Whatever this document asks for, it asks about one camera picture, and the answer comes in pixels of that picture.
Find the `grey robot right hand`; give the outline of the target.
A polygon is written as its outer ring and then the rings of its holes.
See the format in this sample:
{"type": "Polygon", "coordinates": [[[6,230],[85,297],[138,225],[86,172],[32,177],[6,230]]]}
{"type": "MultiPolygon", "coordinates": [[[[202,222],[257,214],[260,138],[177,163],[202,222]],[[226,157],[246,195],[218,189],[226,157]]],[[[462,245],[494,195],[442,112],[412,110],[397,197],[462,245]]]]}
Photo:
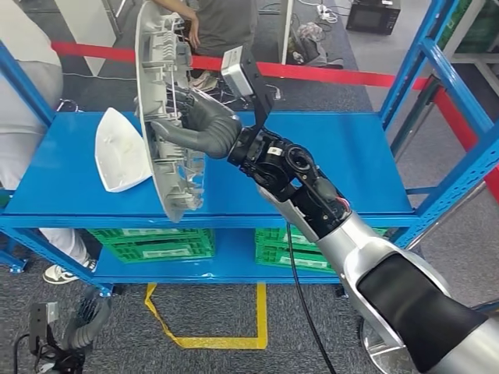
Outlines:
{"type": "Polygon", "coordinates": [[[202,152],[212,159],[226,158],[242,129],[239,116],[230,108],[197,89],[175,91],[177,109],[184,118],[181,127],[158,119],[152,129],[177,146],[202,152]]]}

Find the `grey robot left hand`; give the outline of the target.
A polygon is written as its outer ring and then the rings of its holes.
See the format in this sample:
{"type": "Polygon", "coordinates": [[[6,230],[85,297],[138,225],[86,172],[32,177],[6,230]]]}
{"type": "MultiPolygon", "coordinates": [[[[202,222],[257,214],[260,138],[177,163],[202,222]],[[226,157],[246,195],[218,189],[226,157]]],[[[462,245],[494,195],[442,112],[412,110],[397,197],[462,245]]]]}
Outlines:
{"type": "Polygon", "coordinates": [[[100,291],[88,287],[71,314],[66,327],[61,348],[79,350],[88,347],[108,322],[112,299],[103,297],[100,291]]]}

